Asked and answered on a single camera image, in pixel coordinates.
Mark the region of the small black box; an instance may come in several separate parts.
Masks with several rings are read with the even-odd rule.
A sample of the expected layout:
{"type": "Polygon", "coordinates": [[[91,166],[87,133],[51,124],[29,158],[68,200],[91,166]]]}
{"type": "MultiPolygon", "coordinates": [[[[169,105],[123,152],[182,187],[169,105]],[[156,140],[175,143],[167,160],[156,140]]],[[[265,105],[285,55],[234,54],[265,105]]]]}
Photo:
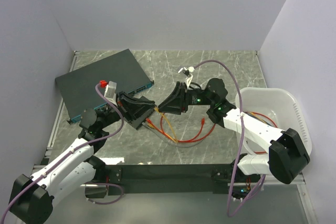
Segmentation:
{"type": "Polygon", "coordinates": [[[138,130],[154,112],[155,107],[155,102],[145,96],[134,98],[134,101],[127,103],[127,123],[138,130]]]}

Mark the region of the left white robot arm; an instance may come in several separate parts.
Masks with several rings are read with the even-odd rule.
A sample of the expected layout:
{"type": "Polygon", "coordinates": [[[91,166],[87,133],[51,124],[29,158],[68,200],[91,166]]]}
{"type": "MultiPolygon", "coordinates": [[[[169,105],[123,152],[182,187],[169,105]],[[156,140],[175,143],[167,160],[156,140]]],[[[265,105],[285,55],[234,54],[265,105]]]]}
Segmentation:
{"type": "Polygon", "coordinates": [[[142,123],[154,107],[155,102],[145,97],[137,99],[120,92],[116,104],[85,109],[79,124],[82,130],[73,143],[44,168],[14,181],[6,211],[24,223],[44,223],[53,208],[79,186],[111,187],[105,162],[95,156],[112,136],[104,128],[117,121],[142,123]]]}

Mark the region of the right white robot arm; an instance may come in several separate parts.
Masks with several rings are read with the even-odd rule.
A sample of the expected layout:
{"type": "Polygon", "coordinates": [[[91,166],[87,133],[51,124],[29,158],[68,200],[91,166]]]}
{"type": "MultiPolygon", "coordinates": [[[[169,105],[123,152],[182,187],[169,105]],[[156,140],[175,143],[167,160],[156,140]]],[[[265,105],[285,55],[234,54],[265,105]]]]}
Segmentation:
{"type": "Polygon", "coordinates": [[[234,180],[242,182],[249,175],[273,175],[278,181],[290,184],[310,163],[311,143],[304,133],[289,128],[267,125],[242,112],[231,104],[222,79],[211,78],[204,89],[189,89],[185,82],[177,82],[172,93],[159,105],[159,111],[180,115],[190,105],[208,105],[209,119],[219,126],[243,133],[244,138],[261,147],[265,154],[248,151],[231,168],[234,180]]]}

